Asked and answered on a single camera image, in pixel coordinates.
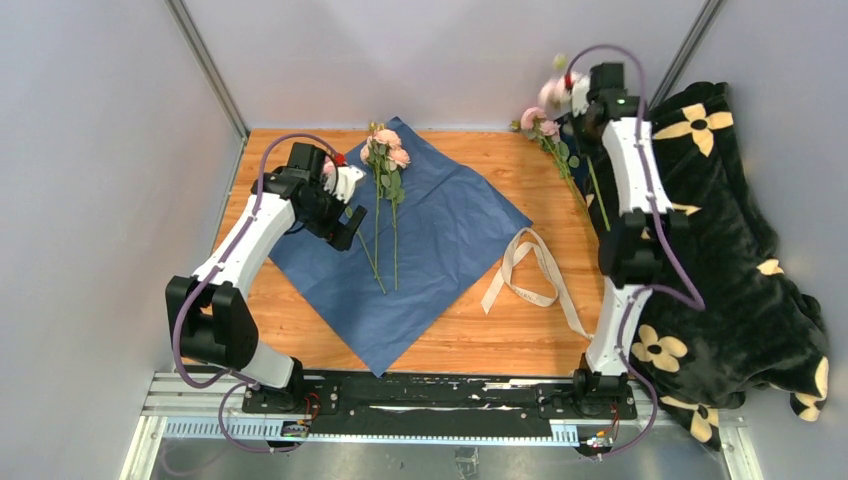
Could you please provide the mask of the blue wrapping paper sheet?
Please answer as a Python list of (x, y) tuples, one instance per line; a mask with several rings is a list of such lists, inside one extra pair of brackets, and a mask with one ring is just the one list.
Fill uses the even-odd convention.
[[(399, 117), (388, 122), (411, 156), (398, 210), (399, 290), (393, 287), (389, 202), (380, 202), (383, 294), (354, 238), (339, 252), (307, 231), (281, 238), (270, 260), (363, 361), (383, 375), (463, 293), (499, 261), (531, 220), (479, 173), (438, 151)], [(375, 186), (352, 201), (367, 209), (359, 231), (373, 258)]]

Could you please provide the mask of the pink fake flower stem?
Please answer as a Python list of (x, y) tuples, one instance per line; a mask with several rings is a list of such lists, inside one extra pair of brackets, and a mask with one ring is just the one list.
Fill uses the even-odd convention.
[(375, 205), (374, 205), (374, 238), (373, 238), (373, 259), (372, 259), (372, 268), (374, 271), (375, 279), (378, 283), (378, 286), (383, 294), (386, 294), (387, 291), (382, 282), (382, 278), (379, 273), (379, 227), (380, 227), (380, 197), (381, 197), (381, 186), (379, 184), (379, 174), (380, 168), (378, 166), (378, 147), (374, 146), (375, 137), (374, 135), (380, 130), (382, 127), (381, 124), (370, 122), (368, 125), (368, 137), (366, 138), (362, 149), (360, 150), (360, 160), (364, 166), (367, 166), (371, 170), (371, 176), (373, 179), (373, 183), (375, 186)]

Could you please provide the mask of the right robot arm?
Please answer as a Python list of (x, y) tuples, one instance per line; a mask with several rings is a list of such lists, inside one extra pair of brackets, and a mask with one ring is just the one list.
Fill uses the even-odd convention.
[(688, 230), (661, 185), (651, 147), (644, 103), (627, 92), (624, 66), (601, 63), (572, 85), (570, 120), (579, 157), (587, 166), (606, 158), (616, 213), (602, 205), (600, 182), (592, 175), (590, 193), (601, 216), (598, 263), (604, 295), (597, 331), (574, 372), (571, 403), (584, 417), (605, 409), (626, 412), (632, 398), (628, 360), (638, 317), (663, 268), (676, 264), (667, 234)]

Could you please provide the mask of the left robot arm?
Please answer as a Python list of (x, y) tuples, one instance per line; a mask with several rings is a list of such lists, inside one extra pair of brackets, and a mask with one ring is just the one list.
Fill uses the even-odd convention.
[(349, 207), (365, 172), (314, 135), (293, 138), (285, 165), (267, 170), (267, 161), (260, 161), (247, 204), (222, 244), (165, 289), (171, 348), (183, 381), (204, 389), (230, 375), (283, 413), (298, 411), (311, 397), (303, 366), (260, 340), (248, 293), (283, 236), (306, 230), (346, 251), (367, 213)]

